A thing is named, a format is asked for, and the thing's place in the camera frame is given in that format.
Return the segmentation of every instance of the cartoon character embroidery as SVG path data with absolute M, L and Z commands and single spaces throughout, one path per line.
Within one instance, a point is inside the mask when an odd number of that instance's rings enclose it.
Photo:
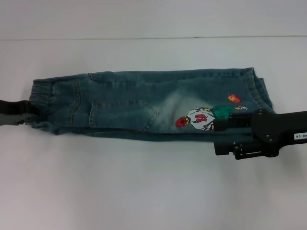
M 200 130 L 213 130 L 214 119 L 227 119 L 235 110 L 247 110 L 244 106 L 232 107 L 228 105 L 216 106 L 212 109 L 197 108 L 188 112 L 187 116 L 183 116 L 176 121 L 177 127 L 192 124 L 194 128 Z

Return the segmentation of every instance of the basketball player embroidery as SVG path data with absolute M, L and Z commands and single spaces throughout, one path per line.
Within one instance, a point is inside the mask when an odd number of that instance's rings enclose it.
M 231 94 L 228 99 L 231 102 L 239 103 L 241 99 Z M 236 110 L 247 110 L 245 106 L 232 107 L 228 105 L 216 106 L 212 109 L 208 108 L 197 108 L 188 112 L 186 116 L 181 117 L 176 121 L 177 127 L 187 126 L 189 124 L 193 125 L 194 128 L 200 130 L 213 130 L 213 120 L 214 119 L 228 119 L 229 115 Z

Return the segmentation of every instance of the denim jeans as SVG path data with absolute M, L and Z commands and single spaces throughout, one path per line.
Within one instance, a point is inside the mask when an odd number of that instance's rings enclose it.
M 215 132 L 213 120 L 273 112 L 263 79 L 248 69 L 129 71 L 35 80 L 33 128 L 141 140 L 248 140 L 249 128 Z

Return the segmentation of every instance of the jeans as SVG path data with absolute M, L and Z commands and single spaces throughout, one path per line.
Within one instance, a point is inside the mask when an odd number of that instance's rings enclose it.
M 35 80 L 40 115 L 27 125 L 59 135 L 139 140 L 249 140 L 249 128 L 215 132 L 213 120 L 263 108 L 263 79 L 248 69 L 129 71 Z

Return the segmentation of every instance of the child's jeans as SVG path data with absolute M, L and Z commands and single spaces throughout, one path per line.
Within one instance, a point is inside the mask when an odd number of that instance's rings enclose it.
M 35 80 L 40 116 L 28 125 L 54 134 L 141 140 L 232 141 L 249 128 L 215 132 L 213 120 L 272 103 L 253 68 L 101 72 Z

